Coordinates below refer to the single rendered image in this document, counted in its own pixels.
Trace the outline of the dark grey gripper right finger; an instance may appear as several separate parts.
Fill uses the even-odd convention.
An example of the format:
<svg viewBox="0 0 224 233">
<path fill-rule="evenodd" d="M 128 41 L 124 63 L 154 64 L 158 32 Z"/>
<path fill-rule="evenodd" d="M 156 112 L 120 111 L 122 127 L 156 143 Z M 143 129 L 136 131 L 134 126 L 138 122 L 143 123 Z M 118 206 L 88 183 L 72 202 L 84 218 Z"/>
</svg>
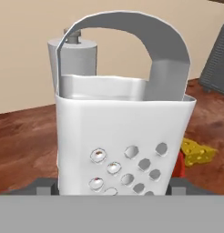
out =
<svg viewBox="0 0 224 233">
<path fill-rule="evenodd" d="M 169 181 L 166 194 L 171 196 L 205 196 L 213 195 L 213 192 L 197 187 L 185 178 L 173 177 Z"/>
</svg>

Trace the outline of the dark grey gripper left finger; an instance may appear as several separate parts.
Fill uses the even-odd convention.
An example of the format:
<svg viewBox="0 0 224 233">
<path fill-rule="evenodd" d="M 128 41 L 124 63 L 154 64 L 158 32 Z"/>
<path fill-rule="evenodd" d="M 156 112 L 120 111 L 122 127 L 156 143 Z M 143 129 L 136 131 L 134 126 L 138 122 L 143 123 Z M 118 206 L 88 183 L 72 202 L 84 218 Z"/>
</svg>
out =
<svg viewBox="0 0 224 233">
<path fill-rule="evenodd" d="M 39 177 L 26 187 L 14 189 L 6 192 L 7 195 L 38 195 L 38 196 L 54 196 L 58 195 L 58 181 L 52 177 Z"/>
</svg>

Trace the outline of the white box cheese grater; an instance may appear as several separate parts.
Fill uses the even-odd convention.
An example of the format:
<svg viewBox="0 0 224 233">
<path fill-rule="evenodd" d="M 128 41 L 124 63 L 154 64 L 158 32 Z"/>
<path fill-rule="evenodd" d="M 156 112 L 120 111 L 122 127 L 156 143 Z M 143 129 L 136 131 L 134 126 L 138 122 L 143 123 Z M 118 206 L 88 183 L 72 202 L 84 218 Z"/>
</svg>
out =
<svg viewBox="0 0 224 233">
<path fill-rule="evenodd" d="M 68 31 L 89 27 L 135 35 L 152 65 L 148 80 L 57 75 L 59 193 L 163 195 L 196 105 L 187 46 L 172 25 L 135 11 L 88 15 Z"/>
</svg>

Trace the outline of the yellow cheese wedge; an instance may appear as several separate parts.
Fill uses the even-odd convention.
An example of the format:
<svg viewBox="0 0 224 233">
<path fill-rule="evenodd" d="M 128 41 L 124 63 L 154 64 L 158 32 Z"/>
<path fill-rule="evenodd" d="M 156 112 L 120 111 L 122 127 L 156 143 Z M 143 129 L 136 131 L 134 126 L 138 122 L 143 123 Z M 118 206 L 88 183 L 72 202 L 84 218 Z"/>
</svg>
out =
<svg viewBox="0 0 224 233">
<path fill-rule="evenodd" d="M 181 144 L 181 151 L 185 155 L 185 166 L 192 167 L 195 164 L 204 164 L 212 160 L 217 150 L 197 142 L 184 138 Z"/>
</svg>

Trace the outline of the dark grey box grater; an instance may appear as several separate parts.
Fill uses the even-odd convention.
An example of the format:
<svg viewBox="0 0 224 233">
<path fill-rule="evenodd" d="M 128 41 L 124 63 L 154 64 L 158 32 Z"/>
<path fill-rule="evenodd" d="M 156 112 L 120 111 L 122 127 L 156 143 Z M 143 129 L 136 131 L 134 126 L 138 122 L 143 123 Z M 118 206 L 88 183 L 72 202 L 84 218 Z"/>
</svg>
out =
<svg viewBox="0 0 224 233">
<path fill-rule="evenodd" d="M 201 72 L 199 83 L 207 92 L 214 90 L 224 95 L 224 24 Z"/>
</svg>

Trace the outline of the red round object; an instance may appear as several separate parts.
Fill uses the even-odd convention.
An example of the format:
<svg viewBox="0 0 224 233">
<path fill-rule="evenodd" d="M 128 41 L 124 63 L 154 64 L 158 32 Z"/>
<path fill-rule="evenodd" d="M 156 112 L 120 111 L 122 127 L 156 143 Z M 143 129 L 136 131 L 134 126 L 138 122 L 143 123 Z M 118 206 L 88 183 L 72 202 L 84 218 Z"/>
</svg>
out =
<svg viewBox="0 0 224 233">
<path fill-rule="evenodd" d="M 178 159 L 172 172 L 172 177 L 184 177 L 185 176 L 185 160 L 182 152 L 178 153 Z"/>
</svg>

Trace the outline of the grey cylindrical grinder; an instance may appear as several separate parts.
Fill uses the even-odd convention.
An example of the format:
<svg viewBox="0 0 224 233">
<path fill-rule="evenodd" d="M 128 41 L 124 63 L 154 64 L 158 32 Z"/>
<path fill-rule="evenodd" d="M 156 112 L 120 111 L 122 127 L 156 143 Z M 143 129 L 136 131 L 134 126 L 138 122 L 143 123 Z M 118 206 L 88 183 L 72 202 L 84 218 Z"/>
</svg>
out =
<svg viewBox="0 0 224 233">
<path fill-rule="evenodd" d="M 47 42 L 52 72 L 53 87 L 56 89 L 56 48 L 60 38 Z M 81 31 L 71 34 L 61 49 L 61 70 L 63 75 L 95 76 L 97 74 L 97 43 L 81 38 Z"/>
</svg>

